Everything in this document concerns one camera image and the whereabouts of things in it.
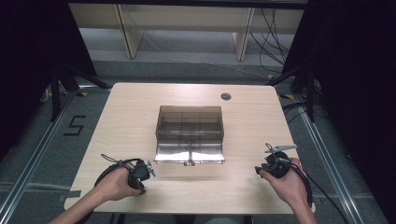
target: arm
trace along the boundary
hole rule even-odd
[[[77,223],[102,203],[118,201],[128,196],[138,196],[140,189],[132,189],[128,186],[128,173],[129,171],[124,167],[112,171],[78,202],[53,219],[50,224]]]
[[[302,170],[298,159],[290,158],[290,161]],[[279,198],[290,206],[299,223],[317,223],[306,201],[305,185],[293,170],[289,169],[286,175],[279,179],[265,171],[260,171],[260,175],[271,184]]]

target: forearm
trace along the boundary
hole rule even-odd
[[[106,200],[96,189],[91,189],[78,202],[53,219],[50,224],[77,223]]]
[[[314,213],[306,203],[299,203],[290,206],[296,216],[298,223],[317,224]]]

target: gray floor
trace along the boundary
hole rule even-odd
[[[127,60],[119,31],[81,30],[90,50],[99,78],[108,82],[193,82],[262,85],[269,74],[261,67],[260,49],[250,38],[247,54],[243,62],[238,62],[234,54],[231,34],[205,32],[165,32],[150,31],[143,38],[140,49],[133,60]],[[286,47],[292,41],[292,35],[281,35],[281,43]],[[272,52],[280,59],[276,49]],[[268,56],[262,56],[262,63],[276,71],[281,64]],[[81,86],[91,83],[79,79]],[[290,93],[291,79],[279,84],[279,94]],[[109,95],[108,91],[95,88],[85,89],[87,96],[73,97],[70,106],[64,112],[63,119],[49,143],[41,162],[36,168],[26,191],[15,208],[9,223],[46,223],[62,213],[63,196],[73,183],[79,164],[90,142],[97,120]],[[282,105],[295,103],[294,99],[280,99]],[[290,132],[305,170],[324,188],[336,204],[343,209],[338,195],[332,186],[322,158],[309,134],[304,117],[298,109],[285,115],[289,121]],[[28,128],[18,145],[12,148],[0,163],[0,197],[3,201],[13,183],[25,169],[26,163],[38,146],[41,136],[50,125],[51,101],[40,106],[31,119]],[[80,135],[69,128],[74,116],[75,124],[83,125]],[[321,105],[315,105],[315,118],[318,131],[326,148],[332,156],[336,168],[351,193],[364,223],[387,223],[375,199],[367,189],[364,180],[353,161],[345,155],[347,150],[332,126]],[[334,207],[315,186],[314,191],[318,223],[343,223]],[[94,213],[88,223],[110,223],[112,215]],[[296,223],[294,216],[267,215],[256,216],[254,223]]]

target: table top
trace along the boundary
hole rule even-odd
[[[231,99],[221,99],[223,93]],[[292,145],[276,91],[270,86],[117,83],[93,133],[71,190],[81,196],[111,163],[153,161],[161,105],[221,106],[223,164],[156,164],[157,177],[144,181],[147,193],[107,202],[97,212],[149,214],[291,214],[254,167],[265,162],[265,143]],[[286,151],[298,157],[295,149]],[[67,209],[79,198],[69,198]]]

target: transparent box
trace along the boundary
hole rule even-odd
[[[156,136],[157,163],[224,163],[220,106],[162,105]]]

